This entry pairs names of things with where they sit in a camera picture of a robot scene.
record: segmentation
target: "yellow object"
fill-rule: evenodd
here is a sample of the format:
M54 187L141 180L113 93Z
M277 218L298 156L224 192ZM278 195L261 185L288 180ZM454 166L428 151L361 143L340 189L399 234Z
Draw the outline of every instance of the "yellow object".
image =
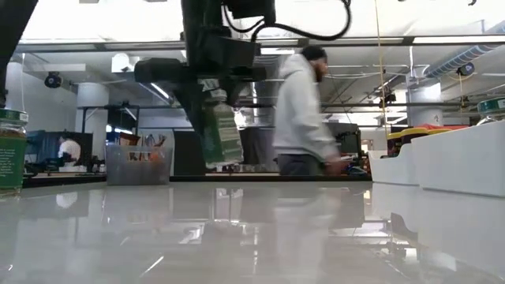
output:
M438 133L445 133L451 131L450 129L432 129L428 131L428 135L433 135L433 134L438 134Z
M389 134L387 134L388 140L397 139L397 138L401 138L401 137L402 137L402 133L389 133Z
M412 134L428 134L428 130L426 128L416 127L412 129L405 129L401 132L401 137Z

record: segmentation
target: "black cable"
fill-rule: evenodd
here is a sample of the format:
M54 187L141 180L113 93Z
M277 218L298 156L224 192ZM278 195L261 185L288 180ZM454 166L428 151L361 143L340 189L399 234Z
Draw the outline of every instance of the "black cable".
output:
M285 25L285 24L274 23L274 24L262 24L261 26L259 26L256 29L256 31L254 31L254 33L252 34L251 42L252 43L256 42L256 40L258 38L258 34L264 28L281 28L283 30L295 33L295 34L300 35L300 36L304 36L304 37L307 37L307 38L310 38L310 39L323 40L323 41L333 41L333 40L336 40L336 39L340 39L341 37L343 37L347 33L347 31L349 31L350 23L352 21L352 15L351 15L351 12L350 12L350 0L340 0L340 1L342 1L342 3L344 4L344 8L346 9L347 22L346 22L346 25L344 26L344 28L342 29L342 31L340 31L339 33L337 33L335 35L316 35L316 34L313 34L313 33L310 33L310 32L305 32L305 31L302 31L300 29L290 27L290 26Z
M231 19L230 19L230 15L228 15L228 12L226 11L226 7L223 5L223 13L224 13L224 17L226 18L226 22L228 22L228 25L230 26L230 28L236 32L240 32L240 33L246 33L246 32L251 32L254 28L256 28L257 26L259 26L261 24L261 22L264 21L264 18L257 21L252 27L250 28L244 28L244 29L240 29L240 28L237 28L235 27L232 23L231 23Z

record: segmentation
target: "clear plastic bin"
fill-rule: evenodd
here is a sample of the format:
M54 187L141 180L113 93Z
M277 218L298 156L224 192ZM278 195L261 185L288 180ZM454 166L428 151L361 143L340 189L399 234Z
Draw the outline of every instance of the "clear plastic bin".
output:
M108 185L166 185L173 148L107 145Z

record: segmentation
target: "hood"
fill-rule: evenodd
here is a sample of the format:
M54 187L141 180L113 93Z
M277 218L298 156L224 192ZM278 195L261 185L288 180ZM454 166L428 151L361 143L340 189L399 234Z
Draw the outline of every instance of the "hood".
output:
M309 72L313 77L316 76L310 63L301 54L294 54L289 56L284 64L282 64L282 67L279 70L279 76L282 79L286 79L289 75L295 72Z

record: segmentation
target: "security camera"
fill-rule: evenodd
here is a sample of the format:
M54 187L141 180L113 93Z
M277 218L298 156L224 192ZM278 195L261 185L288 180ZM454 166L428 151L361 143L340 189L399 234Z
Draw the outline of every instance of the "security camera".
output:
M48 88L60 88L62 86L63 79L59 76L59 72L49 72L44 81L44 84Z

